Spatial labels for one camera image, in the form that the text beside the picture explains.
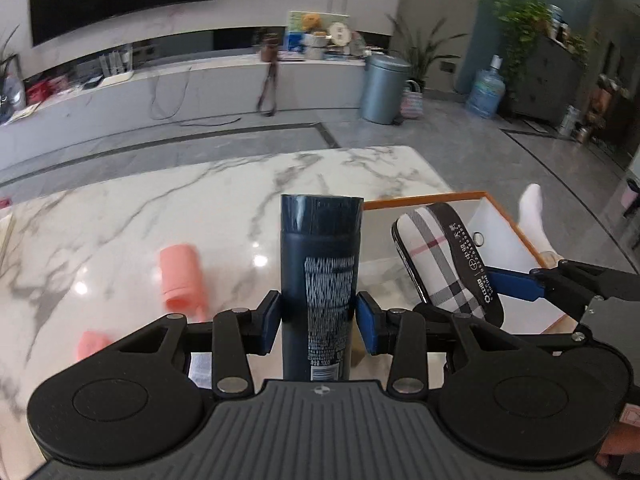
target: gray trash can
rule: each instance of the gray trash can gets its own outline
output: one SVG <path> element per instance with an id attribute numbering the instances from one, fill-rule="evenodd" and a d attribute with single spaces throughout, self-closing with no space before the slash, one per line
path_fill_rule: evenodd
<path id="1" fill-rule="evenodd" d="M 397 57 L 373 54 L 367 58 L 365 70 L 360 115 L 372 123 L 391 124 L 400 111 L 409 64 Z"/>

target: bottle label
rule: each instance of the bottle label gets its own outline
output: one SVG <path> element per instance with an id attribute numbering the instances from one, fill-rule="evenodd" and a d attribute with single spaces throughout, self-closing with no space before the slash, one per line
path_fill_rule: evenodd
<path id="1" fill-rule="evenodd" d="M 474 84 L 468 104 L 487 115 L 492 115 L 495 113 L 501 99 L 501 92 L 496 92 L 492 85 L 480 80 Z"/>
<path id="2" fill-rule="evenodd" d="M 354 256 L 305 259 L 307 356 L 312 381 L 336 380 L 342 375 L 354 263 Z"/>
<path id="3" fill-rule="evenodd" d="M 626 404 L 622 415 L 620 415 L 620 422 L 640 428 L 640 406 Z"/>

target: plaid pattern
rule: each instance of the plaid pattern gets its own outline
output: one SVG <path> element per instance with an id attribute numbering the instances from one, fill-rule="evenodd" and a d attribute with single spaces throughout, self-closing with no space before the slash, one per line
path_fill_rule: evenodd
<path id="1" fill-rule="evenodd" d="M 398 234 L 434 306 L 484 318 L 474 295 L 460 282 L 449 242 L 430 210 L 421 207 L 398 219 Z"/>

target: blue water bottle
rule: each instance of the blue water bottle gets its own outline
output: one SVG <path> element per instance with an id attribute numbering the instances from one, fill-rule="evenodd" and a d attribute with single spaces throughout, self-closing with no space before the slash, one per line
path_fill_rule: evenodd
<path id="1" fill-rule="evenodd" d="M 504 96 L 504 80 L 498 74 L 502 59 L 494 56 L 489 70 L 478 72 L 466 109 L 485 119 L 493 117 L 502 97 Z"/>

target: black circular disc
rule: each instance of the black circular disc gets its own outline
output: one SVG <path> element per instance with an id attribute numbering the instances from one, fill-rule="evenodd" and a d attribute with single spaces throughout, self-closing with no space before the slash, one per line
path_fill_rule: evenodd
<path id="1" fill-rule="evenodd" d="M 612 403 L 622 402 L 631 387 L 631 373 L 613 350 L 603 346 L 582 346 L 562 352 L 560 361 L 596 377 L 609 391 Z"/>
<path id="2" fill-rule="evenodd" d="M 125 379 L 102 379 L 82 386 L 74 395 L 76 412 L 97 422 L 124 420 L 145 407 L 144 386 Z"/>
<path id="3" fill-rule="evenodd" d="M 449 430 L 502 462 L 551 465 L 594 452 L 614 416 L 593 376 L 537 351 L 486 352 L 445 382 Z"/>
<path id="4" fill-rule="evenodd" d="M 119 466 L 181 444 L 201 420 L 202 398 L 187 376 L 155 355 L 100 352 L 42 383 L 27 417 L 49 456 Z"/>

